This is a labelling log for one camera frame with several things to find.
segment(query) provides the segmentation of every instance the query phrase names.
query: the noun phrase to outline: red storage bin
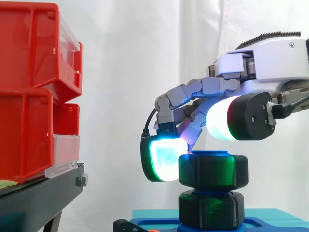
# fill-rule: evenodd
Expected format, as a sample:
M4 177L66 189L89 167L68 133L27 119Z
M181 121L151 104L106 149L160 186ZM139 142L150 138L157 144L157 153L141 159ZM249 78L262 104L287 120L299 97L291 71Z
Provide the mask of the red storage bin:
M0 88L0 180L53 178L77 167L79 106L47 89Z
M53 3L0 1L0 87L47 88L54 100L82 94L82 44Z

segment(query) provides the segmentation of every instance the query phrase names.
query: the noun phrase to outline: white backdrop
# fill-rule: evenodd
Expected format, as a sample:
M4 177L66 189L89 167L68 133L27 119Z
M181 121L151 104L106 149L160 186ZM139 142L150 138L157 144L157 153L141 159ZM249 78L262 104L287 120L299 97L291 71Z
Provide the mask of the white backdrop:
M140 134L157 96L206 75L208 65L261 33L301 31L307 0L55 0L84 45L81 155L89 183L64 211L60 232L108 232L133 209L177 208L187 188L151 183ZM204 132L196 149L246 155L246 207L275 207L309 220L309 112L278 123L259 142L224 142Z

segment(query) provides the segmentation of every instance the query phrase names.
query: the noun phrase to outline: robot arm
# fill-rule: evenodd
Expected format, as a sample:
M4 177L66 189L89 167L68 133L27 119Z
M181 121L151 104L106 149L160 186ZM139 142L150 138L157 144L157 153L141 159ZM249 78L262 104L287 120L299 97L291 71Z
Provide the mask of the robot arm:
M147 178L177 179L179 155L191 151L205 125L219 139L262 140L276 119L308 109L308 44L300 32L262 34L220 56L209 77L158 97L157 135L148 133L151 115L140 143Z

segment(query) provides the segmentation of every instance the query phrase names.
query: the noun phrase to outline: black metal stand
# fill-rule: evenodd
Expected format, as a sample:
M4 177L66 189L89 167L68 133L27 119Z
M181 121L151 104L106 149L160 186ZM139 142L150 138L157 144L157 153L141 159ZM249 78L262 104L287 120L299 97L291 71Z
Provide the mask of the black metal stand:
M82 193L84 165L53 179L0 189L1 232L57 232L61 211Z

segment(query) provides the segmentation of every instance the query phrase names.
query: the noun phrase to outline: teal table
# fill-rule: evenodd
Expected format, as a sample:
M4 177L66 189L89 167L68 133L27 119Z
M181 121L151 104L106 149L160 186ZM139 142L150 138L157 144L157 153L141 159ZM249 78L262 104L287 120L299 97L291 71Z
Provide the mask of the teal table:
M255 217L277 227L304 227L309 228L309 222L287 214L279 209L246 209L246 217ZM147 209L133 210L132 219L136 218L178 218L178 209ZM142 225L146 230L166 230L177 227L178 224L168 225Z

